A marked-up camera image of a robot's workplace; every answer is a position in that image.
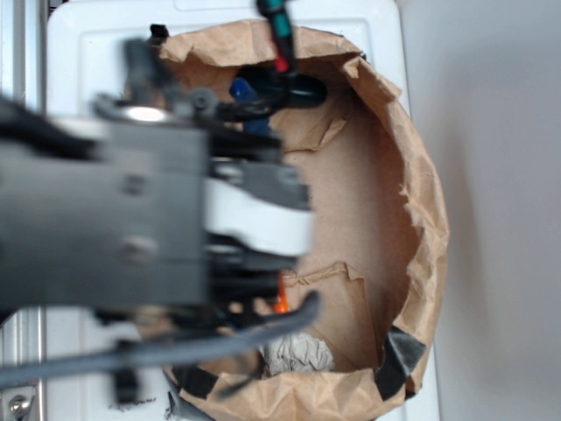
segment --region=crumpled paper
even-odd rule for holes
[[[333,354],[325,342],[307,333],[283,336],[259,351],[265,360],[264,379],[290,371],[313,373],[335,368]]]
[[[273,60],[269,39],[264,22],[242,21],[172,37],[160,57],[188,89],[211,87],[231,100],[228,88],[241,67]],[[343,37],[297,28],[295,45],[300,70],[323,80],[329,96],[317,109],[272,118],[286,139],[285,161],[303,172],[317,214],[316,247],[287,281],[287,294],[293,308],[307,289],[326,296],[328,310],[308,333],[325,340],[336,367],[252,382],[226,401],[214,392],[207,399],[181,392],[221,421],[383,415],[404,402],[406,389],[421,388],[429,356],[400,392],[383,400],[373,368],[383,361],[390,326],[430,347],[442,302],[444,198],[423,141],[397,101],[400,91]],[[213,390],[241,380],[221,373]]]

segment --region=gray cable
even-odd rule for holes
[[[192,365],[216,360],[263,346],[271,340],[300,331],[314,321],[320,311],[320,298],[308,294],[300,309],[269,325],[239,331],[233,336],[195,339],[175,344],[139,344],[126,349],[29,363],[0,369],[0,389],[24,385],[39,378],[117,371],[123,368],[163,365]]]

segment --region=white tray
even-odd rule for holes
[[[148,38],[150,24],[165,24],[172,35],[244,18],[256,18],[253,0],[73,0],[48,24],[47,110],[51,115],[88,116],[95,95],[119,95],[124,86],[121,41]],[[294,22],[344,35],[359,46],[386,78],[402,89],[408,110],[399,12],[391,0],[298,0],[289,3]],[[85,353],[137,337],[130,325],[100,328],[84,310],[47,312],[47,356]],[[158,369],[143,371],[138,407],[111,408],[108,376],[49,382],[47,417],[77,421],[163,419],[168,385]],[[438,394],[431,359],[423,391],[384,421],[438,421]]]

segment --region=white crumpled paper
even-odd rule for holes
[[[312,373],[335,368],[333,354],[321,339],[307,333],[284,336],[260,348],[265,360],[263,378],[289,371]]]

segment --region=screw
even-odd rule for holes
[[[158,244],[148,237],[130,236],[124,239],[124,257],[136,265],[148,263],[158,252]]]
[[[17,395],[10,400],[10,411],[16,420],[24,419],[31,407],[31,402],[25,396]]]
[[[124,191],[130,195],[141,195],[146,186],[146,178],[138,174],[130,174],[124,178]]]
[[[207,108],[207,98],[205,98],[204,96],[196,96],[195,100],[195,108],[197,108],[199,111],[204,110],[205,108]]]

